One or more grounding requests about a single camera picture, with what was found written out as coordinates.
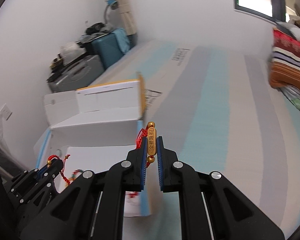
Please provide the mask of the red cord bracelet long tail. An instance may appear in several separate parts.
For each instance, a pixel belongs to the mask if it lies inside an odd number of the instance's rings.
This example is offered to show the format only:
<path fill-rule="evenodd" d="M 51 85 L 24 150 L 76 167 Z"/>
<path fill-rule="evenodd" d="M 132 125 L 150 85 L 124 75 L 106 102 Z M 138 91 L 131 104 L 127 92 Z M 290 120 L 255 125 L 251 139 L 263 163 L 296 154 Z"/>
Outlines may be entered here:
<path fill-rule="evenodd" d="M 64 171 L 65 171 L 65 163 L 69 159 L 70 155 L 66 154 L 63 159 L 57 156 L 56 154 L 50 155 L 46 161 L 47 168 L 54 168 L 57 171 L 57 174 L 61 175 L 61 178 L 64 180 L 66 186 L 71 184 L 70 180 L 66 178 Z"/>

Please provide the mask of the red cord bracelet gold bar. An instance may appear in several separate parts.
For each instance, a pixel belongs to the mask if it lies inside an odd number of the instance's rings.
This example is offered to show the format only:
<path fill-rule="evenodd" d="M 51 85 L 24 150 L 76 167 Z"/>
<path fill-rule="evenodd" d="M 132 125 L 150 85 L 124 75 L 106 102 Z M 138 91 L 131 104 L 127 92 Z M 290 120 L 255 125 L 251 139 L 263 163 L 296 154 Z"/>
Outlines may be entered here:
<path fill-rule="evenodd" d="M 136 137 L 136 148 L 141 148 L 143 138 L 147 138 L 146 146 L 146 168 L 149 167 L 155 161 L 155 155 L 157 154 L 157 130 L 155 129 L 155 123 L 153 121 L 148 122 L 145 128 L 140 129 Z"/>

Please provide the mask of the blue yellow cardboard box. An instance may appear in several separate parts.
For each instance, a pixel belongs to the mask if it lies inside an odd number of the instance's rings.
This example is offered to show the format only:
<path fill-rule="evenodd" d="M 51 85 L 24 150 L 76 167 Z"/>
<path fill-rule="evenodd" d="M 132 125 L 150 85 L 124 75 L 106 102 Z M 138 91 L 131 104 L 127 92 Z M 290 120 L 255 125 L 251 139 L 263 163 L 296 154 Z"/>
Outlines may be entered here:
<path fill-rule="evenodd" d="M 73 180 L 79 170 L 106 171 L 136 147 L 145 111 L 143 76 L 47 94 L 43 104 L 48 129 L 34 146 L 36 167 L 46 164 L 50 155 L 62 159 L 64 172 Z"/>

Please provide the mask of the grey suitcase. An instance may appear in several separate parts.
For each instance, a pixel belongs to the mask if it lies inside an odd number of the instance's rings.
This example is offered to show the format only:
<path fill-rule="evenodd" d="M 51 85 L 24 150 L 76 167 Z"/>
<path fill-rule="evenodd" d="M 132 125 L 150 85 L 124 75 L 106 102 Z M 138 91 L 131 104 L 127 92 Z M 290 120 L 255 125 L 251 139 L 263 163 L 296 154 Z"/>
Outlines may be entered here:
<path fill-rule="evenodd" d="M 58 75 L 52 74 L 47 85 L 52 93 L 66 92 L 89 86 L 104 72 L 98 55 L 88 55 L 71 63 Z"/>

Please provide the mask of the striped bed sheet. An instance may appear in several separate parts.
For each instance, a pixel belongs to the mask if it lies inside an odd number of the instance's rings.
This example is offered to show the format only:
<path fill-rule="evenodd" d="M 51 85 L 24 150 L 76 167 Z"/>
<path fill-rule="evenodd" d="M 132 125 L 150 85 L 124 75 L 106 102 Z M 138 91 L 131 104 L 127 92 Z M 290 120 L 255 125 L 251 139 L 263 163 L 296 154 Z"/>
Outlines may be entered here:
<path fill-rule="evenodd" d="M 141 74 L 145 119 L 165 147 L 199 172 L 221 172 L 290 237 L 300 226 L 300 112 L 270 87 L 267 68 L 233 50 L 149 41 L 96 83 Z"/>

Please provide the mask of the teal suitcase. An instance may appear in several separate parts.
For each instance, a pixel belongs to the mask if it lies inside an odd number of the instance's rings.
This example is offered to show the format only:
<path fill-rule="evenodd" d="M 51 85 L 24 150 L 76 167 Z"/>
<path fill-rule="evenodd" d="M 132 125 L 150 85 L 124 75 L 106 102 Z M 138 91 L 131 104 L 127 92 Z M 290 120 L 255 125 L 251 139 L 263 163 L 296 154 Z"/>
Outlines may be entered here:
<path fill-rule="evenodd" d="M 106 70 L 130 51 L 130 40 L 125 29 L 117 28 L 107 35 L 94 39 L 91 47 L 93 53 L 100 57 Z"/>

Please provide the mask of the floral quilt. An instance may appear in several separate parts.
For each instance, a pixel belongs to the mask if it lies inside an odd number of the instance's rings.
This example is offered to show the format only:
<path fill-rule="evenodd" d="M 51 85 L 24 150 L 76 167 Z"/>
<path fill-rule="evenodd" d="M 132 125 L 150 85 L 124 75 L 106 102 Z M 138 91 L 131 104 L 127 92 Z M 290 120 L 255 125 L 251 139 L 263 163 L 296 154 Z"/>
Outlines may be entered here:
<path fill-rule="evenodd" d="M 280 87 L 279 90 L 283 95 L 300 111 L 300 90 L 292 85 Z"/>

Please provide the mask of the striped orange pillow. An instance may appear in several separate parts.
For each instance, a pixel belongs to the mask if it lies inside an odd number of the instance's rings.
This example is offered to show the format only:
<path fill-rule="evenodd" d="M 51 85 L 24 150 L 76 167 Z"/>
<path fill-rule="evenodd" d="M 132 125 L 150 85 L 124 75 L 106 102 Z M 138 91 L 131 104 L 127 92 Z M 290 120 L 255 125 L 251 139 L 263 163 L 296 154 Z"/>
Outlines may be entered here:
<path fill-rule="evenodd" d="M 273 40 L 270 86 L 282 88 L 291 85 L 300 90 L 300 41 L 277 28 L 273 29 Z"/>

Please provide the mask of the blue desk lamp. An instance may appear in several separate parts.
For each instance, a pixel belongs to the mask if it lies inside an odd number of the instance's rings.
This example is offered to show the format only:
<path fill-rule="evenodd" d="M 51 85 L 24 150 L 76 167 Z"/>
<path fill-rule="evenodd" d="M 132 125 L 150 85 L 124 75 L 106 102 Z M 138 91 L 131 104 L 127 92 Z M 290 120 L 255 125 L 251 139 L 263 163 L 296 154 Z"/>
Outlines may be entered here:
<path fill-rule="evenodd" d="M 118 0 L 106 0 L 106 8 L 104 10 L 103 18 L 105 24 L 108 23 L 108 11 L 109 10 L 116 10 L 119 7 Z"/>

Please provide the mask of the grey white pillow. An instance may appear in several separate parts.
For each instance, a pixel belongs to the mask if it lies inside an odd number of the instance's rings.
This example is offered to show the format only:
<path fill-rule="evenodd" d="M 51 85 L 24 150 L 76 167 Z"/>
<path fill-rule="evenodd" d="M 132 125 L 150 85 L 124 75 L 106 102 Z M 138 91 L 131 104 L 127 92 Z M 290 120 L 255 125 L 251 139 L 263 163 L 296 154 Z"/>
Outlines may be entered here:
<path fill-rule="evenodd" d="M 300 28 L 294 24 L 287 23 L 287 22 L 276 22 L 277 29 L 284 32 L 285 34 L 291 36 L 295 40 L 300 42 Z"/>

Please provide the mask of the beige curtain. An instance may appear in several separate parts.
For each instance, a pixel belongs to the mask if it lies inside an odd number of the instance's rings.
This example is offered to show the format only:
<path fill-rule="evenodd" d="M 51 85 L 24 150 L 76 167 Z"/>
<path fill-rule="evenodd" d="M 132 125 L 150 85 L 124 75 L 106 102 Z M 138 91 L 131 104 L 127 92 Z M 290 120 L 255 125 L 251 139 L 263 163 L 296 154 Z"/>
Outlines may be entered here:
<path fill-rule="evenodd" d="M 119 15 L 128 35 L 137 33 L 134 17 L 131 11 L 129 0 L 117 0 L 119 3 Z"/>

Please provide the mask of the white wall socket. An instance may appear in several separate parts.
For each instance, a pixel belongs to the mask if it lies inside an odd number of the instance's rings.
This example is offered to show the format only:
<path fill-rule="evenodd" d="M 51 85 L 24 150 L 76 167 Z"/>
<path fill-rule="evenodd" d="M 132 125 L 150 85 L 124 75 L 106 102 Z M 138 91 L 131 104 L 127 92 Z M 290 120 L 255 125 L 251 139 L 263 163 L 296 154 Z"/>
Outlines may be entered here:
<path fill-rule="evenodd" d="M 4 104 L 0 110 L 0 115 L 4 120 L 9 120 L 9 118 L 12 116 L 12 111 L 9 109 L 7 104 Z"/>

